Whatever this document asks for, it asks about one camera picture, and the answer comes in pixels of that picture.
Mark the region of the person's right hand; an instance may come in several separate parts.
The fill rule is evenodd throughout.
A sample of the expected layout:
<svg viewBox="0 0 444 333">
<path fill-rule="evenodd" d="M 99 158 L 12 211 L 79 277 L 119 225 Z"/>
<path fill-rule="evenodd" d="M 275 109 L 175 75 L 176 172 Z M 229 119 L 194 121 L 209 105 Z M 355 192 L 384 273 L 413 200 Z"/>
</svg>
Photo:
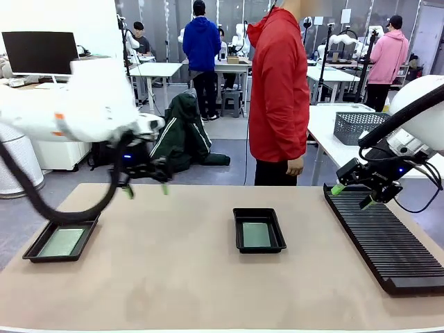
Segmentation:
<svg viewBox="0 0 444 333">
<path fill-rule="evenodd" d="M 292 177 L 299 176 L 302 173 L 303 168 L 304 168 L 303 157 L 299 157 L 294 160 L 288 160 L 286 174 Z"/>
</svg>

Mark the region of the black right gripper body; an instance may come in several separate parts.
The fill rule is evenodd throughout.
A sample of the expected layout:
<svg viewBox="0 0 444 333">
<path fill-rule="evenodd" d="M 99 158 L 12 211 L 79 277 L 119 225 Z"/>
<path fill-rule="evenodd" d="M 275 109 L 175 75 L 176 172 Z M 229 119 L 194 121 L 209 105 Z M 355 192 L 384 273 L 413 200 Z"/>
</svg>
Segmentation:
<svg viewBox="0 0 444 333">
<path fill-rule="evenodd" d="M 388 203 L 403 189 L 399 179 L 405 176 L 413 165 L 404 160 L 388 160 L 382 158 L 370 161 L 363 167 L 362 184 L 370 189 L 369 195 L 361 203 Z"/>
</svg>

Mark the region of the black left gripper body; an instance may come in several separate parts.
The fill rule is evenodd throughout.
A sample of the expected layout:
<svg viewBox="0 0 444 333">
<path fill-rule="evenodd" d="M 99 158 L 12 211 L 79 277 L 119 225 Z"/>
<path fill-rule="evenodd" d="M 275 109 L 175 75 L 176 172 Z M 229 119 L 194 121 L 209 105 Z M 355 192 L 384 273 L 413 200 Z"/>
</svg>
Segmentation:
<svg viewBox="0 0 444 333">
<path fill-rule="evenodd" d="M 151 157 L 147 147 L 127 147 L 121 155 L 120 172 L 129 179 L 151 178 L 158 182 L 169 182 L 173 168 L 164 156 Z"/>
</svg>

